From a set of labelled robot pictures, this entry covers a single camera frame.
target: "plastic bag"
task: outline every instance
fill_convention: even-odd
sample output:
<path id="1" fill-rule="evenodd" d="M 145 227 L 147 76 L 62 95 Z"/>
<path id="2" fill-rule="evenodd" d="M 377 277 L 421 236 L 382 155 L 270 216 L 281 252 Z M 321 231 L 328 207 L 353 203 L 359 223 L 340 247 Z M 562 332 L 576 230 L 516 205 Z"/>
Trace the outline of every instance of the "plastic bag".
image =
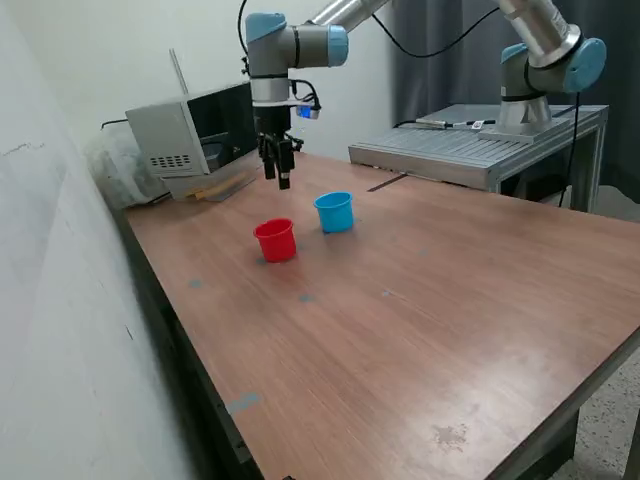
<path id="1" fill-rule="evenodd" d="M 114 208 L 149 203 L 169 191 L 147 170 L 126 122 L 105 126 L 84 153 L 96 185 Z"/>

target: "blue cup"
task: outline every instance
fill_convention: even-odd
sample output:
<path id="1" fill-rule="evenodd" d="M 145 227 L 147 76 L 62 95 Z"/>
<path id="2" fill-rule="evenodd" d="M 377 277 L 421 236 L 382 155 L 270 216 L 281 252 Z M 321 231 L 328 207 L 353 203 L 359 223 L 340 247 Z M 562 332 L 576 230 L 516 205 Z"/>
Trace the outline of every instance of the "blue cup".
<path id="1" fill-rule="evenodd" d="M 344 232 L 353 227 L 353 195 L 349 192 L 332 192 L 316 198 L 322 230 L 326 233 Z"/>

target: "plastic cup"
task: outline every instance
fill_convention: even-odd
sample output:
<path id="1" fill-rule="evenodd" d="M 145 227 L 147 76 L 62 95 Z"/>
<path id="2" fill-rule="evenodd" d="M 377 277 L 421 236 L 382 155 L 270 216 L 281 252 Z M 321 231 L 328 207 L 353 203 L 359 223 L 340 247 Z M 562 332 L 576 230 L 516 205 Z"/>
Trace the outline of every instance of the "plastic cup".
<path id="1" fill-rule="evenodd" d="M 313 204 L 318 210 L 322 230 L 338 233 L 353 227 L 353 195 L 349 192 L 332 192 L 316 198 Z"/>
<path id="2" fill-rule="evenodd" d="M 260 242 L 267 262 L 285 262 L 296 254 L 293 222 L 288 218 L 274 218 L 256 227 L 253 235 Z"/>

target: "white wall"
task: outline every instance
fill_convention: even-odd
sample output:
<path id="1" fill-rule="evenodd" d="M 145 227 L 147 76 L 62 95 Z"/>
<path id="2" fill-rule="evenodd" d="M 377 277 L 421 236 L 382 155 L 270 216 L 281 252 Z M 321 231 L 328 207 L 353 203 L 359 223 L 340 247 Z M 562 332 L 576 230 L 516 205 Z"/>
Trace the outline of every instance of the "white wall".
<path id="1" fill-rule="evenodd" d="M 194 479 L 118 232 L 2 3 L 0 62 L 0 478 Z"/>
<path id="2" fill-rule="evenodd" d="M 101 122 L 180 94 L 168 49 L 191 91 L 243 80 L 236 34 L 240 0 L 4 0 L 83 146 Z M 301 23 L 327 0 L 249 0 L 246 12 L 281 11 Z M 323 104 L 296 121 L 305 151 L 347 159 L 347 146 L 391 125 L 390 45 L 371 21 L 350 36 L 347 64 L 300 71 Z"/>

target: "gray curtain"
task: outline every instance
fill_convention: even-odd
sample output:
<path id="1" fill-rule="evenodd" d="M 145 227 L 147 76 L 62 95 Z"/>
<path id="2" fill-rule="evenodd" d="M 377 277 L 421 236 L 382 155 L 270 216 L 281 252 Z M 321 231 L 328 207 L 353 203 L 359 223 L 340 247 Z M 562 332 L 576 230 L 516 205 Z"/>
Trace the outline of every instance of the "gray curtain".
<path id="1" fill-rule="evenodd" d="M 587 37 L 600 37 L 608 60 L 600 81 L 581 96 L 583 104 L 610 105 L 602 183 L 640 202 L 640 1 L 556 0 L 570 23 Z M 457 38 L 497 4 L 490 0 L 394 2 L 391 30 L 415 53 L 432 52 Z M 452 50 L 432 59 L 394 54 L 394 115 L 409 120 L 453 103 L 500 102 L 500 53 L 520 42 L 495 13 Z M 551 96 L 571 104 L 568 96 Z"/>

